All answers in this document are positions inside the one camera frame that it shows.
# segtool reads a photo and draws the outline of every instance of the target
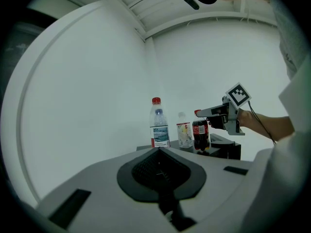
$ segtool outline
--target bottle label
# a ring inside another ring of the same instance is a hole
[[[150,127],[152,147],[170,147],[169,127]]]
[[[201,126],[193,126],[193,134],[207,134],[208,133],[208,126],[201,125]]]
[[[192,146],[192,134],[191,134],[191,125],[189,122],[178,123],[177,124],[177,133],[179,146]]]

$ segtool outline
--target barcode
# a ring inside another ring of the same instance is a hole
[[[204,125],[199,126],[199,134],[205,134]]]

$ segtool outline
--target white bottle cap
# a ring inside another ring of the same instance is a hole
[[[178,117],[185,117],[185,116],[186,116],[186,114],[184,112],[179,112],[178,113]]]

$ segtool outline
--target black and white square marker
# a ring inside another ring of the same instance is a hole
[[[231,100],[236,109],[239,109],[252,98],[240,83],[237,83],[235,86],[229,89],[226,92],[226,95],[227,98]]]

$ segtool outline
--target red bottle cap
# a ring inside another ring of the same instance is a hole
[[[194,111],[194,114],[196,115],[196,113],[197,113],[198,111],[200,111],[200,110],[195,110],[195,111]]]
[[[161,98],[153,98],[152,99],[152,104],[157,104],[157,103],[161,103]]]

